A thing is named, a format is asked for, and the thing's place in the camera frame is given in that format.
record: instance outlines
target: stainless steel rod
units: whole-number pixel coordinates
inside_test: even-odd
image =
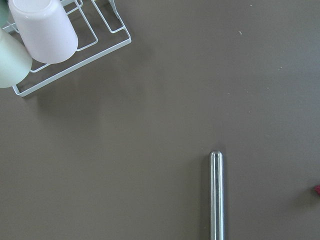
[[[210,154],[210,239],[225,239],[224,160],[219,151]]]

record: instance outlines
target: metal rod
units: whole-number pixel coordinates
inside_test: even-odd
[[[113,52],[113,51],[115,51],[115,50],[117,50],[117,49],[129,44],[129,43],[131,43],[131,38],[130,37],[128,39],[126,39],[126,40],[114,45],[114,46],[109,47],[108,49],[106,49],[104,51],[101,51],[101,52],[99,52],[99,53],[97,53],[97,54],[95,54],[95,55],[93,55],[91,57],[88,57],[87,59],[85,59],[85,60],[83,60],[83,61],[81,61],[81,62],[79,62],[79,63],[77,63],[77,64],[75,64],[75,65],[73,65],[73,66],[61,71],[61,72],[59,72],[59,73],[57,73],[56,75],[53,75],[53,76],[47,78],[46,80],[43,80],[42,82],[40,82],[40,83],[38,83],[38,84],[36,84],[36,85],[34,85],[34,86],[22,91],[22,92],[19,91],[19,89],[18,89],[18,87],[16,85],[13,86],[13,90],[17,95],[19,95],[21,97],[25,97],[28,94],[33,93],[34,91],[44,87],[45,85],[48,85],[48,84],[52,83],[53,81],[55,81],[55,80],[65,76],[65,75],[73,72],[74,70],[79,69],[79,68],[83,67],[84,65],[87,65],[87,64],[91,63],[92,61],[94,61],[94,60],[96,60],[98,58],[101,58],[101,57],[103,57],[103,56],[105,56],[105,55],[107,55],[107,54],[109,54],[109,53],[111,53],[111,52]]]
[[[120,27],[120,28],[118,28],[118,29],[116,29],[116,30],[112,30],[111,27],[110,27],[110,25],[108,24],[106,18],[104,17],[104,15],[102,14],[102,12],[100,11],[98,5],[95,3],[95,0],[91,0],[91,2],[92,2],[92,4],[93,4],[93,6],[95,7],[96,11],[98,12],[98,14],[100,15],[100,17],[102,18],[104,24],[106,25],[106,27],[108,28],[108,30],[109,30],[110,33],[115,34],[115,33],[117,33],[117,32],[119,32],[119,31],[121,31],[121,30],[123,30],[123,29],[126,28],[126,27],[122,24],[122,27]],[[115,11],[115,8],[113,8],[113,6],[115,7],[115,5],[114,5],[115,3],[114,3],[114,1],[111,1],[111,2],[113,3],[113,5],[111,5],[111,6],[112,6],[112,9],[113,9],[113,11]],[[118,15],[118,13],[117,13],[116,11],[115,11],[114,13],[116,14],[117,18],[120,19],[120,16]]]
[[[224,160],[219,151],[210,154],[210,239],[225,239]]]
[[[34,73],[37,73],[37,72],[39,72],[40,70],[42,70],[42,69],[44,69],[44,68],[46,68],[46,67],[48,67],[48,66],[50,66],[50,65],[51,65],[51,64],[46,63],[46,64],[42,65],[41,67],[35,69],[35,70],[30,69],[30,73],[33,73],[33,74],[34,74]]]
[[[93,28],[91,27],[91,25],[90,25],[90,23],[89,23],[86,15],[85,15],[84,12],[82,11],[81,6],[80,6],[79,3],[77,2],[77,0],[74,0],[74,3],[75,3],[75,5],[77,6],[77,8],[79,9],[79,12],[80,12],[82,18],[84,19],[86,25],[89,27],[90,32],[92,33],[92,35],[93,35],[93,37],[94,37],[94,39],[95,39],[94,42],[92,42],[92,43],[90,43],[90,44],[88,44],[88,45],[86,45],[86,46],[83,46],[83,47],[81,47],[81,48],[79,48],[79,49],[76,50],[77,52],[80,52],[80,51],[82,51],[82,50],[84,50],[84,49],[87,49],[87,48],[95,45],[95,44],[98,42],[98,38],[97,38],[97,36],[96,36],[95,31],[94,31]]]
[[[8,24],[8,27],[11,27],[17,34],[19,34],[19,30],[14,26],[16,25],[16,23],[10,23],[9,21],[6,21],[6,23]]]
[[[84,5],[83,1],[80,0],[79,6],[82,7],[83,5]],[[68,11],[66,14],[69,15],[69,14],[73,13],[73,12],[76,11],[76,10],[78,10],[78,7],[77,7],[77,6],[76,6],[74,9]]]

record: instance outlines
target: dish rack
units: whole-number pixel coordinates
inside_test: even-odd
[[[94,31],[92,25],[90,24],[90,22],[88,21],[87,19],[87,16],[85,15],[82,7],[84,5],[84,0],[60,0],[60,2],[62,3],[62,5],[64,7],[68,6],[68,5],[71,5],[71,4],[75,4],[74,8],[70,9],[68,12],[67,12],[67,15],[70,15],[72,14],[73,12],[75,11],[79,11],[81,17],[83,18],[84,22],[85,22],[85,25],[88,27],[89,31],[91,32],[93,38],[94,38],[94,41],[93,42],[90,42],[88,44],[86,44],[85,46],[81,46],[81,47],[78,47],[78,49],[76,50],[76,52],[81,52],[85,49],[88,49],[88,48],[91,48],[93,47],[95,44],[98,43],[99,39],[97,37],[97,34],[96,32]],[[96,14],[102,19],[103,23],[104,23],[104,30],[105,31],[109,31],[111,34],[116,34],[120,31],[122,32],[125,32],[126,34],[126,37],[125,37],[125,40],[122,40],[121,42],[118,42],[112,46],[109,46],[108,48],[106,49],[103,49],[103,50],[100,50],[98,53],[94,53],[94,54],[91,54],[90,56],[87,56],[85,59],[71,65],[71,66],[68,66],[66,67],[65,69],[63,70],[60,70],[58,73],[55,73],[54,75],[52,76],[49,76],[45,79],[43,79],[41,82],[31,86],[31,87],[28,87],[27,89],[24,89],[22,91],[20,91],[20,89],[18,88],[17,85],[14,85],[12,86],[13,87],[13,90],[14,92],[18,95],[18,96],[21,96],[21,97],[25,97],[31,93],[33,93],[34,91],[54,82],[55,80],[58,80],[59,78],[119,49],[119,48],[122,48],[124,47],[125,45],[128,45],[129,43],[131,43],[131,36],[123,22],[123,20],[121,19],[119,13],[117,12],[117,8],[116,8],[116,5],[115,5],[115,1],[114,0],[108,0],[108,2],[110,3],[111,7],[112,7],[112,10],[113,10],[113,13],[115,14],[116,18],[118,19],[119,23],[120,23],[120,27],[117,28],[117,29],[114,29],[112,30],[110,24],[108,23],[107,21],[107,18],[104,16],[104,14],[102,13],[101,9],[98,7],[97,3],[96,3],[96,0],[88,0],[88,4],[91,3],[95,9],[95,12]],[[19,33],[19,29],[17,28],[16,26],[16,23],[14,22],[10,22],[8,21],[7,22],[7,26],[5,26],[3,28],[3,30],[5,30],[7,33]],[[35,69],[31,69],[30,70],[30,73],[28,74],[29,75],[32,75],[32,74],[36,74],[40,71],[43,71],[44,69],[46,69],[47,67],[49,67],[51,64],[43,64],[41,66],[38,66],[37,68]]]

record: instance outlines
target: upside-down cup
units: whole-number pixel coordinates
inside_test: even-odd
[[[77,50],[78,37],[60,0],[9,0],[23,43],[38,62],[57,64]]]
[[[30,72],[32,58],[26,48],[0,28],[0,88],[20,83]]]

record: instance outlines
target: white cup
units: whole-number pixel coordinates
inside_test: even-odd
[[[9,8],[30,55],[57,64],[77,50],[78,37],[60,0],[9,0]]]
[[[0,88],[20,83],[31,65],[32,58],[26,48],[0,28]]]

